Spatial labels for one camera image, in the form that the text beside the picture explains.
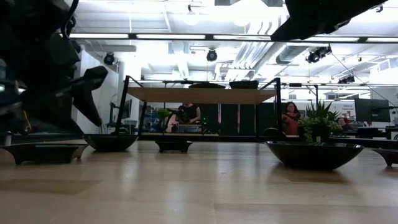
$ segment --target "wooden shelf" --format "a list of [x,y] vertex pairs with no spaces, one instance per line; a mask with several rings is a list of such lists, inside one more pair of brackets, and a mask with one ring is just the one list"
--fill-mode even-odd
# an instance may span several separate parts
[[242,105],[258,105],[276,94],[275,90],[146,87],[130,87],[127,92],[145,102]]

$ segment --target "cable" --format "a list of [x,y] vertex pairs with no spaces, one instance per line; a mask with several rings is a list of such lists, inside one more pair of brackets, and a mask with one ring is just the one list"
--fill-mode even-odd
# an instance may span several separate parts
[[67,34],[67,25],[68,25],[68,23],[71,22],[71,20],[72,20],[72,23],[73,23],[74,19],[72,19],[72,17],[73,17],[73,14],[76,11],[76,8],[77,8],[78,4],[79,4],[79,0],[73,0],[72,5],[70,6],[70,9],[69,9],[69,11],[67,13],[67,18],[65,19],[65,21],[61,25],[61,33],[62,33],[62,37],[64,39],[69,39],[69,35]]
[[[348,69],[347,68],[347,66],[343,63],[343,62],[341,62],[341,60],[339,60],[337,57],[336,57],[336,55],[334,55],[333,53],[331,53],[333,56],[334,56],[334,58],[336,58],[336,60],[337,61],[339,61],[339,63],[342,65],[342,66],[344,66],[345,67],[345,69],[347,69],[347,71],[349,71],[350,72],[350,74],[352,74],[352,76],[354,76],[355,78],[357,78],[359,81],[361,81],[361,83],[363,83],[366,87],[368,87],[369,89],[370,89],[370,91],[372,92],[372,91],[374,91],[377,95],[379,95],[381,98],[383,98],[383,99],[385,99],[385,100],[387,100],[387,98],[385,98],[384,96],[382,96],[380,93],[378,93],[376,90],[373,90],[370,86],[368,86],[368,84],[366,84],[364,81],[362,81],[360,78],[358,78],[350,69]],[[392,106],[396,106],[395,104],[393,104],[391,101],[389,101],[389,100],[387,100]]]

